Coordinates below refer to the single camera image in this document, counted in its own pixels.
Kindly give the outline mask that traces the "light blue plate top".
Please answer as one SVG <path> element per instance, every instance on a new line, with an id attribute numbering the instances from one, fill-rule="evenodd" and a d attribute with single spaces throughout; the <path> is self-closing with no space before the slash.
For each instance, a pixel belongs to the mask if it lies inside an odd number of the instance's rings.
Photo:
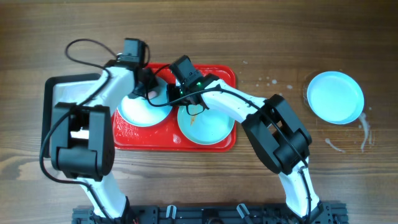
<path id="1" fill-rule="evenodd" d="M 157 96 L 150 99 L 152 104 L 167 103 L 167 82 L 160 77 L 156 78 L 159 86 L 154 88 Z M 171 112 L 171 106 L 153 107 L 141 96 L 130 98 L 125 96 L 118 106 L 118 112 L 129 124 L 138 127 L 154 126 L 163 121 Z"/>

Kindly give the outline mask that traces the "pink sponge with green scourer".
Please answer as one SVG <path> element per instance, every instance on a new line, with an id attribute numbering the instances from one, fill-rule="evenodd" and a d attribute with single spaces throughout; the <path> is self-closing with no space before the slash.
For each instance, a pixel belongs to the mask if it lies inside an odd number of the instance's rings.
<path id="1" fill-rule="evenodd" d="M 150 92 L 148 92 L 148 94 L 147 94 L 147 99 L 151 100 L 151 99 L 153 99 L 153 98 L 156 98 L 157 95 L 158 95 L 158 93 L 157 93 L 156 91 L 150 91 Z"/>

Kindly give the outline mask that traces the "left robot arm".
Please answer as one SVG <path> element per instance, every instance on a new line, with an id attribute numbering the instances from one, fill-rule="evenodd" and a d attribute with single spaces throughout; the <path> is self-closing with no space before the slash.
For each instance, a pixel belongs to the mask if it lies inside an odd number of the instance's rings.
<path id="1" fill-rule="evenodd" d="M 111 116 L 140 83 L 139 72 L 149 63 L 150 51 L 145 42 L 126 38 L 123 53 L 113 57 L 101 67 L 101 75 L 47 80 L 39 164 L 50 180 L 86 190 L 95 223 L 133 223 L 129 200 L 111 172 L 115 153 Z M 53 88 L 59 83 L 91 86 L 78 98 L 54 104 Z"/>

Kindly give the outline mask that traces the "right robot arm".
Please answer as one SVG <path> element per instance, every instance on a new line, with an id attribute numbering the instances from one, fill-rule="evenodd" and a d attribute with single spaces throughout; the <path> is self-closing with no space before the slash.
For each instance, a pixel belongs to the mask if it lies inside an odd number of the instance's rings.
<path id="1" fill-rule="evenodd" d="M 200 105 L 240 123 L 256 156 L 277 174 L 287 207 L 306 223 L 321 213 L 321 201 L 309 174 L 310 133 L 280 95 L 261 98 L 229 86 L 214 74 L 202 75 L 188 56 L 169 65 L 178 86 L 169 88 L 168 102 L 176 106 Z"/>

